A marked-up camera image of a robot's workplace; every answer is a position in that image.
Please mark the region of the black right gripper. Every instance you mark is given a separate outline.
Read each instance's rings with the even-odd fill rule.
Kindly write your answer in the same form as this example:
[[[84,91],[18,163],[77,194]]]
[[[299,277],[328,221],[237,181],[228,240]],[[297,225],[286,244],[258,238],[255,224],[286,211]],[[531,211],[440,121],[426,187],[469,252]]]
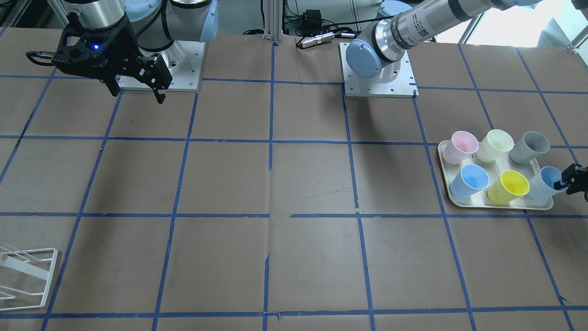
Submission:
[[[136,77],[144,70],[138,41],[128,15],[110,27],[84,28],[80,15],[68,13],[51,63],[62,73],[99,80],[116,97],[117,75]]]

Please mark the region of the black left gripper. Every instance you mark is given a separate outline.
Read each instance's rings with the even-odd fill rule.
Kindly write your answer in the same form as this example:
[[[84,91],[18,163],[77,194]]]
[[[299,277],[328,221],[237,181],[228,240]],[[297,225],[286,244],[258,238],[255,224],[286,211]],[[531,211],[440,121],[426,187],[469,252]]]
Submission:
[[[567,190],[568,195],[583,192],[585,201],[588,200],[588,168],[580,164],[571,164],[561,172],[561,179],[553,183],[555,190]]]

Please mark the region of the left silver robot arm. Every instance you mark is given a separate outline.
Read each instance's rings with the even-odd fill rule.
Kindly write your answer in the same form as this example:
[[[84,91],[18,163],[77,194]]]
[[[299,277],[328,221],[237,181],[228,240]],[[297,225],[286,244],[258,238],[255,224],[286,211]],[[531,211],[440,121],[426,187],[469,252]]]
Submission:
[[[370,22],[341,51],[345,94],[387,97],[403,75],[406,96],[424,134],[423,143],[450,141],[466,132],[481,144],[491,130],[513,136],[514,149],[542,143],[566,150],[562,165],[587,155],[587,70],[563,50],[436,44],[440,32],[489,9],[519,6],[510,0],[426,0]]]

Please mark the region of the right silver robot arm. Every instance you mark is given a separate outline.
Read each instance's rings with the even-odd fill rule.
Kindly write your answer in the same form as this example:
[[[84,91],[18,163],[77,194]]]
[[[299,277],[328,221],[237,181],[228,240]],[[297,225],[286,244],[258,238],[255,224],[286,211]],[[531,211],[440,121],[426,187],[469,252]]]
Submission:
[[[172,84],[164,52],[179,41],[212,42],[216,0],[64,0],[68,24],[51,65],[61,73],[96,79],[112,96],[117,77],[133,77],[163,103]]]

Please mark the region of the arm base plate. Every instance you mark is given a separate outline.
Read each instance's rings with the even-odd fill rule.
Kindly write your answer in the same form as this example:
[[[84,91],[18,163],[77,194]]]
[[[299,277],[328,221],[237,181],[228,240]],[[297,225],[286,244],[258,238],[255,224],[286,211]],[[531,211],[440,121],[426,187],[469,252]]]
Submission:
[[[160,52],[172,75],[168,91],[197,92],[206,46],[204,42],[176,40]]]
[[[393,97],[413,98],[419,95],[409,53],[406,51],[400,61],[383,67],[373,78],[363,78],[349,67],[346,60],[348,42],[339,44],[341,69],[347,97]]]

